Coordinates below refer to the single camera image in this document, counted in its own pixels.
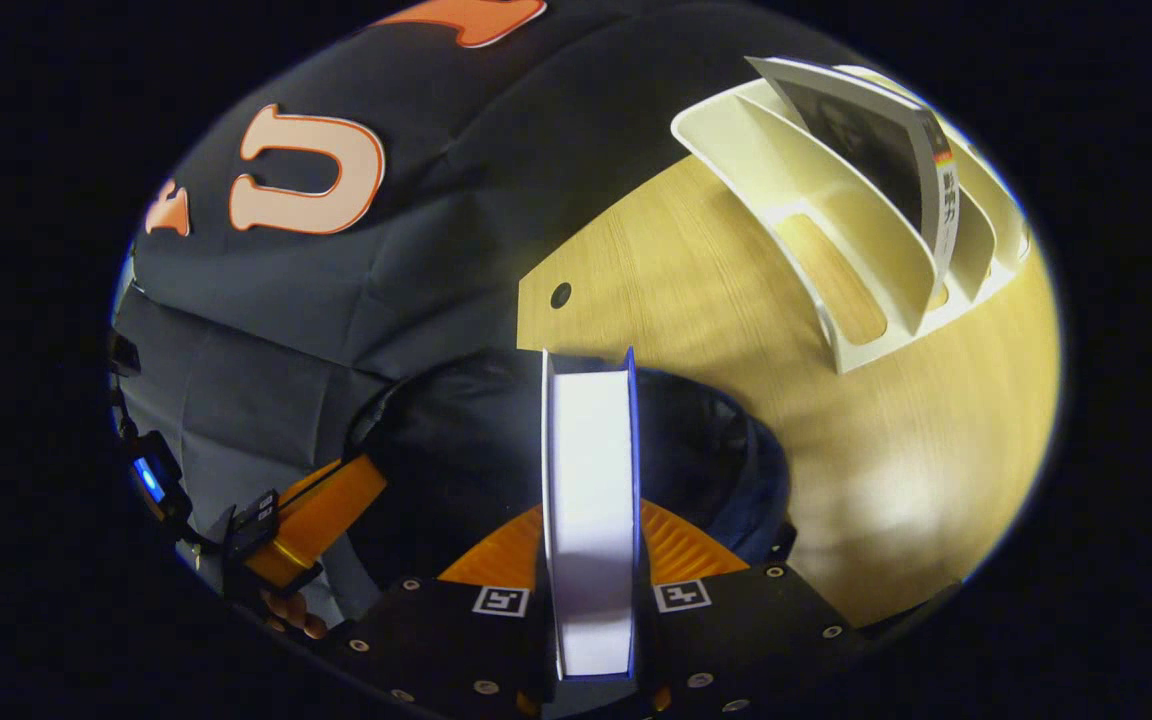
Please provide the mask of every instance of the white book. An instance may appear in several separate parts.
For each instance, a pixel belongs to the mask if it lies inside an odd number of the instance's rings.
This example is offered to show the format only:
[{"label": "white book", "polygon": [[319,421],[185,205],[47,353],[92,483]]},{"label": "white book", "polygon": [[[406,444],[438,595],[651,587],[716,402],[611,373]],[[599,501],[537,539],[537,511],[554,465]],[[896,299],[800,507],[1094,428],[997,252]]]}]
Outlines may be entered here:
[{"label": "white book", "polygon": [[544,353],[545,552],[559,679],[631,674],[637,498],[632,370],[553,374]]},{"label": "white book", "polygon": [[785,58],[746,58],[819,142],[890,200],[932,255],[940,291],[958,232],[958,174],[927,106],[844,70]]}]

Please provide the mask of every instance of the black bag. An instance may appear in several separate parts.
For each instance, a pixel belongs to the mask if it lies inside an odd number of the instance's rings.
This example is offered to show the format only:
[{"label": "black bag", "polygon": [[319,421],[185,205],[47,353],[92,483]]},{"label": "black bag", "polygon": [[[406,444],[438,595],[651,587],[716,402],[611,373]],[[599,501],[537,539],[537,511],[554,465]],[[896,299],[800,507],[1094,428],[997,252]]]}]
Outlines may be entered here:
[{"label": "black bag", "polygon": [[[613,369],[553,356],[558,372]],[[434,577],[540,502],[540,353],[487,350],[394,382],[349,424],[342,456],[388,487],[349,528],[372,579]],[[788,469],[771,430],[704,384],[639,367],[641,494],[746,562],[786,525]]]}]

